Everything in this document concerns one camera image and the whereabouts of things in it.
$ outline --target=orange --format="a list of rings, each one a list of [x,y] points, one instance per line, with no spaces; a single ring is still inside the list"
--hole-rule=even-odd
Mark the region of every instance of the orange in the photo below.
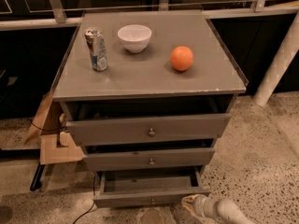
[[[170,54],[170,63],[177,71],[188,70],[193,63],[193,52],[190,48],[179,46]]]

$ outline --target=soda can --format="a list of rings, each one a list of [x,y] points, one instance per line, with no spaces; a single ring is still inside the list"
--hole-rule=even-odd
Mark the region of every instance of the soda can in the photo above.
[[[93,70],[107,69],[107,52],[102,31],[98,27],[90,27],[84,31],[87,46],[90,50]]]

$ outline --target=concrete floor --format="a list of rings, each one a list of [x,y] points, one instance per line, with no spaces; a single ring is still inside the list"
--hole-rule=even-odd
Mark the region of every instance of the concrete floor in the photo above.
[[[233,117],[203,173],[212,198],[227,197],[255,223],[299,223],[299,92],[274,94],[264,108],[238,97]],[[0,148],[20,149],[25,119],[0,120]],[[45,168],[29,187],[38,159],[0,159],[0,223],[73,223],[93,204],[93,174],[83,162]],[[77,223],[201,224],[180,204],[93,210]]]

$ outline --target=white bowl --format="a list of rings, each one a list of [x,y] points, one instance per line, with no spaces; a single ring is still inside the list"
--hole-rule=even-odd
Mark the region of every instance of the white bowl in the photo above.
[[[139,53],[148,46],[151,29],[143,25],[128,25],[120,28],[118,36],[126,49],[132,53]]]

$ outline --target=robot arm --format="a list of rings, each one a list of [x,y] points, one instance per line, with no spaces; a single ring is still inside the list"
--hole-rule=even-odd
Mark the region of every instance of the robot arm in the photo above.
[[[204,195],[193,195],[184,197],[182,204],[197,217],[209,217],[220,224],[254,224],[229,199],[218,201]]]

